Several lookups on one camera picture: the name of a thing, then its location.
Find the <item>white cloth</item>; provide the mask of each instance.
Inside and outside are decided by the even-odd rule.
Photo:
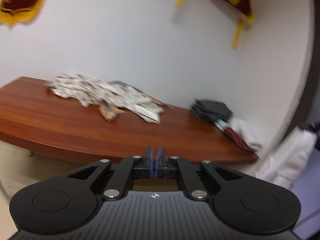
[[[120,81],[104,82],[80,74],[60,74],[45,84],[62,98],[76,98],[82,106],[99,105],[102,100],[117,107],[127,108],[147,122],[160,123],[164,110],[141,90]]]
[[[239,134],[244,142],[255,152],[262,148],[260,140],[249,126],[248,122],[242,119],[232,118],[229,125],[232,130]]]
[[[317,135],[296,127],[271,154],[261,161],[254,176],[290,189],[307,166]]]

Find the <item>white wall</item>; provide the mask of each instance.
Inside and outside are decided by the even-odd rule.
[[[253,0],[256,22],[238,49],[243,59],[237,115],[259,131],[265,150],[278,141],[307,62],[310,0]]]
[[[175,0],[46,0],[31,24],[0,25],[0,85],[81,73],[177,106],[209,98],[235,111],[234,11],[221,0],[179,9]]]

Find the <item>beige floor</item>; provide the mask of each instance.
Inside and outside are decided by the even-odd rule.
[[[9,198],[21,188],[33,183],[64,174],[78,167],[73,163],[35,154],[30,151],[0,141],[0,180]],[[234,169],[246,172],[249,165],[233,166]],[[135,190],[170,191],[176,190],[173,180],[141,179],[136,181]],[[0,193],[0,240],[7,240],[17,231],[9,213],[8,202]]]

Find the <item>wooden table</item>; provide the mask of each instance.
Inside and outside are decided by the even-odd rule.
[[[128,111],[108,122],[98,107],[83,107],[46,89],[44,80],[20,77],[0,89],[0,140],[43,155],[90,163],[107,158],[144,155],[152,146],[166,148],[167,156],[198,163],[248,163],[244,154],[215,126],[199,121],[190,111],[165,107],[161,124],[147,123]]]

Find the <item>metal screw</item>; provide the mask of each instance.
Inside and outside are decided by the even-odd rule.
[[[207,193],[204,192],[203,190],[194,190],[191,193],[191,196],[195,197],[195,198],[205,198],[207,196]]]
[[[103,193],[106,197],[110,197],[110,198],[113,198],[113,197],[118,197],[120,192],[117,191],[116,189],[108,189],[106,190],[104,193]]]

